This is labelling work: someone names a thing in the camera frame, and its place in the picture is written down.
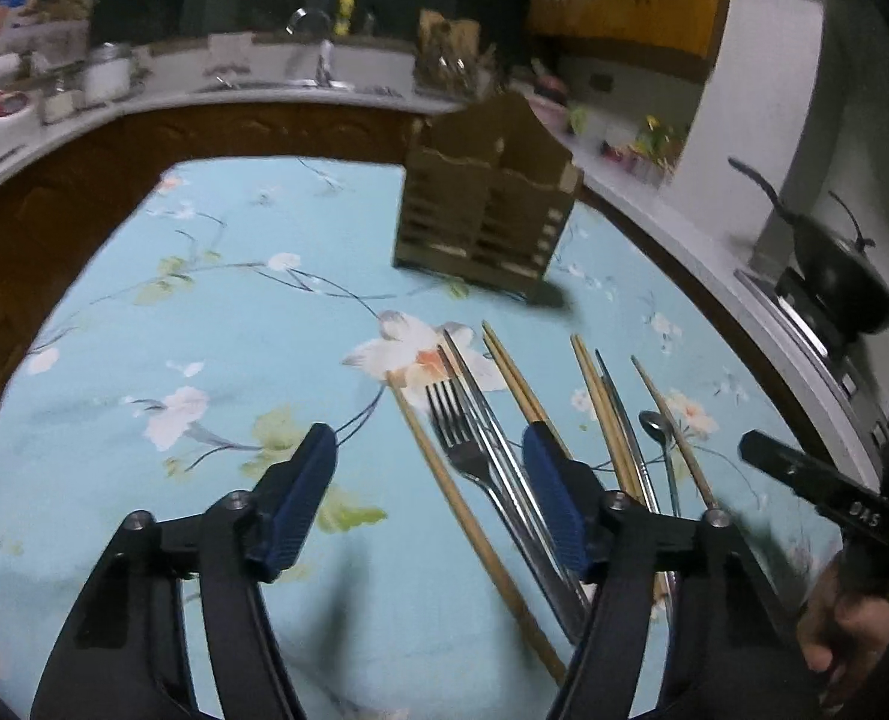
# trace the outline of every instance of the yellow cabinet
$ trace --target yellow cabinet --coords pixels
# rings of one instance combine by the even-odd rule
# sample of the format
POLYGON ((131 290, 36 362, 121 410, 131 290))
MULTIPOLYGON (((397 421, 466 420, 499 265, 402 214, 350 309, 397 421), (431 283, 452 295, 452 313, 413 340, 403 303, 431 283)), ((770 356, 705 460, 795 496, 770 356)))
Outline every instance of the yellow cabinet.
POLYGON ((534 34, 609 38, 707 58, 723 0, 532 0, 534 34))

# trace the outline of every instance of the wok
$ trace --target wok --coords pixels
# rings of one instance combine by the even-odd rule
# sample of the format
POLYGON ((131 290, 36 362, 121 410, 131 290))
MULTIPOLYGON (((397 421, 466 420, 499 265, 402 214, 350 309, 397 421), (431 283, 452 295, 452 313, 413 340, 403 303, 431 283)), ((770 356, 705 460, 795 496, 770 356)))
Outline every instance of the wok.
POLYGON ((785 206, 774 187, 753 167, 734 157, 729 157, 728 162, 763 189, 777 215, 793 228, 795 258, 804 284, 834 326, 851 341, 859 333, 880 333, 889 327, 889 289, 865 254, 875 242, 861 234, 844 200, 833 191, 828 193, 848 212, 857 231, 854 242, 785 206))

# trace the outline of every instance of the wooden chopstick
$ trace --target wooden chopstick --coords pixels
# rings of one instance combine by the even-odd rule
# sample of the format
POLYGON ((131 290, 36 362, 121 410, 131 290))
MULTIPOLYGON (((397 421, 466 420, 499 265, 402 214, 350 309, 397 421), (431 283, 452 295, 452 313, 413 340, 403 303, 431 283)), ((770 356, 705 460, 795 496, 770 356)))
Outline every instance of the wooden chopstick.
POLYGON ((457 523, 462 528, 462 531, 465 532, 467 541, 471 542, 471 546, 477 553, 481 564, 484 565, 484 570, 491 577, 491 581, 494 582, 494 586, 501 598, 504 599, 511 616, 517 621, 524 639, 537 653, 538 658, 548 670, 551 678, 558 685, 561 685, 564 682, 566 669, 558 657, 558 653, 555 652, 555 648, 551 646, 551 642, 545 637, 541 627, 537 624, 537 620, 534 619, 534 615, 528 608, 524 596, 521 595, 521 591, 514 583, 514 579, 511 579, 507 568, 504 567, 500 557, 494 551, 494 547, 491 546, 491 542, 484 535, 478 520, 474 517, 467 503, 465 503, 465 498, 460 494, 460 490, 457 489, 457 485, 455 485, 454 480, 448 473, 444 461, 438 456, 438 452, 428 438, 427 433, 421 427, 421 423, 418 421, 414 409, 411 408, 411 404, 404 399, 399 386, 391 381, 388 381, 388 386, 391 392, 394 393, 394 399, 401 410, 401 415, 404 416, 408 427, 411 428, 414 440, 417 442, 417 446, 421 450, 428 468, 431 469, 431 474, 435 477, 438 488, 441 488, 444 499, 447 501, 448 506, 451 507, 457 523))
POLYGON ((634 363, 634 367, 637 368, 637 372, 641 374, 641 380, 651 393, 651 396, 654 399, 654 404, 657 405, 657 410, 659 410, 659 412, 664 415, 664 418, 668 420, 668 423, 671 424, 671 430, 674 433, 676 442, 678 442, 678 449, 681 450, 681 456, 684 458, 684 462, 687 464, 687 468, 691 472, 691 477, 694 479, 694 484, 698 488, 698 493, 701 494, 702 501, 705 501, 705 506, 707 506, 708 509, 717 509, 718 503, 711 492, 711 485, 707 484, 705 472, 702 471, 701 466, 698 465, 698 458, 695 457, 694 450, 692 450, 691 445, 689 445, 684 434, 681 432, 681 428, 678 427, 678 420, 675 419, 673 413, 671 413, 671 409, 668 408, 664 396, 658 391, 657 387, 654 386, 654 382, 651 380, 651 377, 649 377, 648 372, 644 370, 644 367, 641 365, 641 362, 638 361, 638 358, 632 355, 630 360, 634 363))
POLYGON ((507 349, 504 348, 497 333, 494 332, 494 328, 487 322, 482 322, 481 327, 484 327, 484 345, 489 348, 491 356, 494 357, 495 365, 497 365, 501 375, 504 376, 505 381, 508 382, 508 389, 513 394, 514 400, 517 401, 518 408, 523 413, 524 418, 529 422, 544 422, 551 429, 551 435, 561 445, 564 454, 569 458, 572 457, 563 440, 561 440, 558 429, 553 426, 548 413, 537 399, 534 390, 531 389, 524 376, 521 375, 517 365, 514 364, 514 360, 508 354, 507 349))
POLYGON ((634 500, 643 504, 645 503, 644 490, 641 488, 640 480, 634 470, 634 461, 631 459, 630 448, 625 441, 624 431, 621 430, 621 423, 616 410, 614 410, 614 405, 610 402, 607 392, 604 391, 598 372, 594 369, 594 362, 587 353, 585 342, 579 335, 573 335, 571 336, 571 346, 574 347, 580 372, 585 377, 587 392, 591 396, 591 404, 594 406, 594 413, 601 426, 601 433, 604 435, 604 443, 607 444, 607 453, 611 456, 611 464, 617 475, 618 485, 634 500))

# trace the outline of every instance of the utensil holder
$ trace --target utensil holder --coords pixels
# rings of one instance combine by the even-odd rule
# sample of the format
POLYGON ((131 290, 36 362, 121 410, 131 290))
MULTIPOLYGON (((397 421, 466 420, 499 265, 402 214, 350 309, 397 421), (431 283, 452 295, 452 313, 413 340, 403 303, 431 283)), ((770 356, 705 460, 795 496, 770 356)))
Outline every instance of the utensil holder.
POLYGON ((417 266, 533 298, 582 172, 521 95, 417 124, 394 266, 417 266))

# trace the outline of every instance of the blue floral tablecloth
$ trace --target blue floral tablecloth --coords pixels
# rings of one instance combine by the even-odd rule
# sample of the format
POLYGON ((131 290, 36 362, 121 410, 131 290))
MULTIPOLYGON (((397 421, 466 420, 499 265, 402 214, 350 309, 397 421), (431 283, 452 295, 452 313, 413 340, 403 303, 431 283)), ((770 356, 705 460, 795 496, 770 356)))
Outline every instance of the blue floral tablecloth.
MULTIPOLYGON (((568 336, 601 349, 631 417, 652 374, 715 493, 806 581, 835 530, 743 466, 739 437, 794 439, 731 348, 597 212, 577 204, 548 279, 566 308, 390 266, 403 170, 294 158, 174 167, 54 310, 0 409, 0 693, 28 715, 50 648, 132 509, 203 511, 287 461, 316 421, 342 445, 299 562, 264 587, 309 716, 543 717, 555 685, 438 491, 383 381, 417 408, 441 329, 508 435, 525 423, 481 345, 490 322, 577 457, 613 485, 568 336)), ((643 431, 649 457, 657 445, 643 431)), ((677 458, 688 517, 702 504, 677 458)), ((652 474, 667 501, 664 473, 652 474)), ((484 496, 457 479, 563 659, 571 648, 484 496)), ((201 709, 220 715, 196 586, 185 583, 201 709)), ((636 710, 652 706, 654 615, 636 710)))

